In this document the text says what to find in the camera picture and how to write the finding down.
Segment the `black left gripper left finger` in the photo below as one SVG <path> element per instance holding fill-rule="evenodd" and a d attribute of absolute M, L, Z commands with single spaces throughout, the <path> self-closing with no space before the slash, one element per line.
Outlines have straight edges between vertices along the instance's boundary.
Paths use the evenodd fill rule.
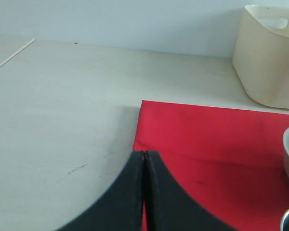
<path fill-rule="evenodd" d="M 110 187 L 60 231 L 140 231 L 143 218 L 144 153 L 131 152 Z"/>

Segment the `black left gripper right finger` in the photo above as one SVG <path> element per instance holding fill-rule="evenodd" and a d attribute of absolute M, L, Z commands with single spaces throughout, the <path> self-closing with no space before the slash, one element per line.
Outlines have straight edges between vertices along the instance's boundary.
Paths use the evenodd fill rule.
<path fill-rule="evenodd" d="M 144 152 L 144 207 L 148 231 L 233 231 L 193 200 L 156 151 Z"/>

